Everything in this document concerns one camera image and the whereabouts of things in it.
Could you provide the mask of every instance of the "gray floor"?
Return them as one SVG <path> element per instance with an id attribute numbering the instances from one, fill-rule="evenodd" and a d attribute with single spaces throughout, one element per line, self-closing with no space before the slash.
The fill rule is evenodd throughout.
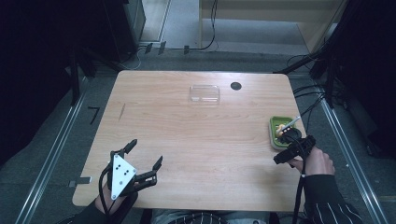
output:
<path id="1" fill-rule="evenodd" d="M 303 50 L 292 53 L 270 53 L 260 52 L 199 52 L 191 51 L 184 55 L 181 50 L 166 50 L 159 55 L 157 49 L 145 54 L 144 51 L 137 57 L 123 65 L 139 70 L 186 70 L 186 71 L 241 71 L 253 73 L 267 73 L 280 70 L 286 67 L 290 55 L 304 54 Z M 30 223 L 56 223 L 64 217 L 79 212 L 82 208 L 72 204 L 72 196 L 75 189 L 67 187 L 70 180 L 76 180 L 82 170 L 91 144 L 98 128 L 100 118 L 106 107 L 106 102 L 111 89 L 117 78 L 117 74 L 107 67 L 97 64 L 99 73 L 95 78 L 90 78 L 89 88 L 82 102 L 76 122 L 74 123 L 68 138 L 66 139 L 63 151 L 59 156 L 55 169 L 50 176 L 49 182 L 42 195 L 39 195 L 38 205 L 33 209 L 35 212 Z M 312 84 L 312 80 L 307 76 L 308 68 L 301 67 L 290 74 L 290 84 L 296 89 L 298 87 Z M 70 110 L 70 92 L 57 105 L 46 122 L 41 126 L 31 144 L 19 154 L 9 160 L 0 170 L 0 223 L 14 223 L 23 204 L 27 199 L 30 188 L 35 183 L 36 177 L 40 173 L 41 167 L 50 153 L 57 133 L 61 129 L 64 119 Z M 306 110 L 315 101 L 315 95 L 309 95 L 296 99 L 300 111 Z M 93 124 L 90 124 L 93 117 L 93 110 L 88 106 L 100 107 L 99 115 Z M 381 206 L 388 217 L 389 223 L 396 223 L 396 161 L 391 159 L 376 159 L 370 157 L 365 151 L 365 144 L 353 122 L 350 114 L 345 109 L 337 105 L 334 109 L 342 126 L 348 136 L 354 152 L 362 166 L 364 173 L 376 196 L 381 200 Z M 303 118 L 306 127 L 307 117 Z M 352 176 L 346 158 L 340 149 L 339 143 L 332 131 L 332 127 L 326 118 L 321 106 L 317 106 L 309 121 L 309 133 L 318 140 L 318 146 L 333 157 L 336 167 L 336 178 L 340 191 L 346 200 L 360 211 L 364 223 L 373 222 L 366 203 L 363 200 L 361 191 L 356 180 Z M 141 215 L 141 210 L 133 209 L 124 223 L 137 223 Z M 285 217 L 281 223 L 290 223 L 290 219 Z"/>

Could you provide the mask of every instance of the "floor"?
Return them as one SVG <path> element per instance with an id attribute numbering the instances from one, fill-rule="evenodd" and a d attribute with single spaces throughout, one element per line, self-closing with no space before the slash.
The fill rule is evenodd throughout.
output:
<path id="1" fill-rule="evenodd" d="M 172 49 L 207 47 L 213 34 L 215 42 L 207 50 L 230 52 L 303 55 L 308 53 L 295 22 L 203 20 L 199 43 L 199 1 L 143 0 L 147 24 L 142 42 L 164 42 Z"/>

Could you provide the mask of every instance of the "electrical cord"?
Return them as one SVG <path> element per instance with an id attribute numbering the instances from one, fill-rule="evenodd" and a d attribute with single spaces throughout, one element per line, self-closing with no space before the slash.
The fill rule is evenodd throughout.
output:
<path id="1" fill-rule="evenodd" d="M 211 24 L 212 24 L 212 31 L 213 31 L 212 40 L 211 40 L 210 43 L 209 43 L 206 47 L 204 47 L 204 48 L 200 48 L 200 49 L 194 48 L 194 49 L 189 49 L 189 50 L 191 50 L 191 51 L 202 51 L 202 50 L 205 50 L 205 49 L 210 48 L 210 46 L 212 46 L 212 44 L 213 44 L 214 42 L 216 42 L 216 41 L 215 41 L 215 38 L 216 38 L 215 22 L 216 22 L 216 15 L 217 15 L 217 11 L 218 11 L 218 1 L 219 1 L 219 0 L 214 0 L 214 1 L 213 1 L 212 10 L 211 10 L 211 13 L 210 13 L 210 21 L 211 21 Z M 216 44 L 217 44 L 218 46 L 217 46 L 217 48 L 215 49 L 215 51 L 219 48 L 219 43 L 216 42 Z M 171 49 L 171 50 L 185 50 L 185 49 L 175 49 L 175 48 L 165 48 L 165 49 Z"/>
<path id="2" fill-rule="evenodd" d="M 137 58 L 137 60 L 139 61 L 138 65 L 137 65 L 136 67 L 134 67 L 134 68 L 129 68 L 129 67 L 125 66 L 125 65 L 122 64 L 122 63 L 119 63 L 119 65 L 122 66 L 123 68 L 127 69 L 127 70 L 136 70 L 136 69 L 138 69 L 138 68 L 140 67 L 140 65 L 142 64 L 142 60 L 140 59 L 139 53 L 140 53 L 140 51 L 142 51 L 142 50 L 145 49 L 145 48 L 146 48 L 146 47 L 140 49 L 140 50 L 136 53 L 136 58 Z"/>
<path id="3" fill-rule="evenodd" d="M 101 201 L 101 203 L 102 203 L 102 206 L 103 206 L 103 209 L 104 209 L 104 211 L 105 211 L 105 215 L 106 215 L 106 218 L 107 218 L 107 220 L 109 220 L 110 219 L 110 212 L 109 212 L 109 210 L 107 209 L 107 205 L 106 205 L 106 201 L 105 201 L 105 195 L 104 195 L 104 193 L 103 193 L 103 189 L 102 189 L 102 186 L 103 186 L 103 178 L 104 178 L 104 176 L 109 172 L 111 170 L 111 167 L 110 166 L 107 166 L 106 168 L 105 168 L 105 170 L 103 170 L 103 172 L 100 174 L 100 177 L 99 177 L 99 197 L 100 197 L 100 201 Z"/>
<path id="4" fill-rule="evenodd" d="M 298 141 L 298 139 L 295 139 L 294 137 L 285 135 L 287 138 L 291 139 L 294 143 L 297 143 L 298 148 L 301 151 L 301 158 L 303 159 L 303 169 L 301 171 L 301 175 L 300 175 L 300 179 L 298 182 L 298 186 L 297 186 L 297 192 L 296 192 L 296 199 L 295 199 L 295 203 L 294 203 L 294 210 L 293 210 L 293 220 L 292 220 L 292 224 L 296 224 L 297 223 L 297 219 L 298 219 L 298 213 L 300 210 L 300 204 L 301 204 L 301 196 L 303 193 L 303 188 L 304 188 L 304 182 L 305 182 L 305 166 L 306 166 L 306 152 L 303 148 L 303 146 L 300 144 L 300 142 Z"/>

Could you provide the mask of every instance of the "transparent box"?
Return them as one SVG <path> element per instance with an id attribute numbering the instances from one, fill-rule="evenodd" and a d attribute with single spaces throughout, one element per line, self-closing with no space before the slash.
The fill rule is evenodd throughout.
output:
<path id="1" fill-rule="evenodd" d="M 218 105 L 220 88 L 216 85 L 192 85 L 189 102 L 195 105 Z"/>

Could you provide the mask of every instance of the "table top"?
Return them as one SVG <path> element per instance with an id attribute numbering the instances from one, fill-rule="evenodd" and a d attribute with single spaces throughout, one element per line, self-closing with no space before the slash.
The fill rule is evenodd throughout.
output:
<path id="1" fill-rule="evenodd" d="M 189 101 L 192 85 L 218 86 L 219 104 Z M 285 75 L 122 71 L 81 174 L 92 182 L 77 186 L 73 203 L 88 205 L 110 151 L 137 139 L 125 160 L 139 174 L 161 156 L 163 166 L 134 207 L 292 211 L 299 173 L 273 161 L 269 120 L 297 115 Z M 300 120 L 296 127 L 304 133 Z"/>

